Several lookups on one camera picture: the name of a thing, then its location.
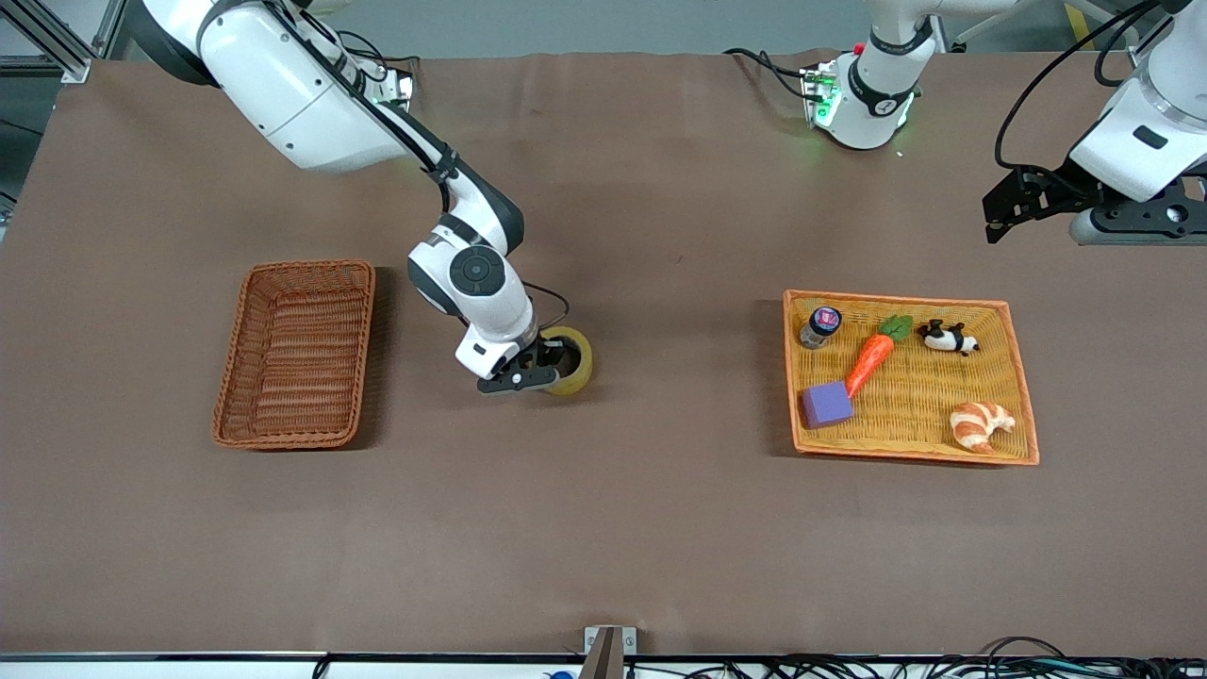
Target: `wicker basket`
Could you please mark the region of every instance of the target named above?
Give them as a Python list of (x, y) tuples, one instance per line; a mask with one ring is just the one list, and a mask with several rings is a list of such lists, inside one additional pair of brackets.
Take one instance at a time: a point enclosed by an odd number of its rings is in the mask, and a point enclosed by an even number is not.
[(361, 259), (251, 269), (239, 292), (214, 440), (252, 451), (334, 449), (361, 417), (377, 274)]
[[(800, 345), (800, 327), (818, 305), (842, 312), (842, 326), (821, 350)], [(932, 317), (963, 322), (981, 351), (970, 357), (937, 352), (912, 332), (855, 399), (855, 418), (807, 429), (801, 394), (815, 385), (845, 380), (863, 343), (893, 314), (914, 316), (914, 327)], [(788, 371), (792, 440), (801, 453), (904, 458), (991, 466), (1039, 464), (1031, 397), (1005, 302), (881, 297), (841, 292), (783, 293), (783, 346)], [(993, 402), (1014, 414), (1013, 433), (990, 439), (997, 455), (961, 449), (949, 418), (967, 402)]]

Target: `purple sponge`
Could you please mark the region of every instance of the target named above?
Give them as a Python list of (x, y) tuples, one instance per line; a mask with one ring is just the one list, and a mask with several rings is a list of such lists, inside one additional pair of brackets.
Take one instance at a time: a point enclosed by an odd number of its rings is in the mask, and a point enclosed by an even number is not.
[(830, 382), (805, 390), (805, 422), (810, 429), (829, 427), (855, 417), (851, 398), (846, 396), (846, 384)]

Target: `small jar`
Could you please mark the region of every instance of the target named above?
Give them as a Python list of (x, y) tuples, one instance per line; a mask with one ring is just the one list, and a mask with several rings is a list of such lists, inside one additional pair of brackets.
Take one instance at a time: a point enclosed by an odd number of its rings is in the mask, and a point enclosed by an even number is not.
[(800, 344), (806, 350), (821, 350), (829, 341), (830, 334), (842, 324), (842, 314), (834, 306), (817, 306), (809, 314), (809, 320), (800, 326)]

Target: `brown cloth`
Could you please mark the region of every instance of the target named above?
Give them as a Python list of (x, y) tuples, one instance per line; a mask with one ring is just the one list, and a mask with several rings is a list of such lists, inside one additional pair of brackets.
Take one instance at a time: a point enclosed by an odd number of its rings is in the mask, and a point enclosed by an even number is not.
[[(1091, 58), (1008, 158), (1061, 160)], [(221, 92), (97, 64), (0, 245), (0, 645), (560, 652), (612, 622), (649, 652), (1201, 654), (1207, 250), (984, 240), (1049, 59), (934, 59), (868, 152), (729, 57), (425, 62), (416, 115), (524, 209), (512, 262), (595, 346), (577, 399), (477, 394), (403, 273), (439, 211), (413, 164), (309, 174)], [(244, 274), (330, 257), (392, 289), (358, 450), (220, 450)], [(1009, 300), (1042, 464), (794, 455), (788, 287)]]

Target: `croissant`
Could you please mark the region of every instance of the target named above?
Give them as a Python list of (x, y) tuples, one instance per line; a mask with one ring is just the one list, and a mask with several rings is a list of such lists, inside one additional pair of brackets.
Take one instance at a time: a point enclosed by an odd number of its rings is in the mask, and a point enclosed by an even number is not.
[(997, 404), (961, 404), (951, 414), (951, 432), (956, 435), (956, 441), (974, 453), (995, 455), (993, 446), (989, 445), (989, 435), (997, 429), (1014, 431), (1014, 416)]

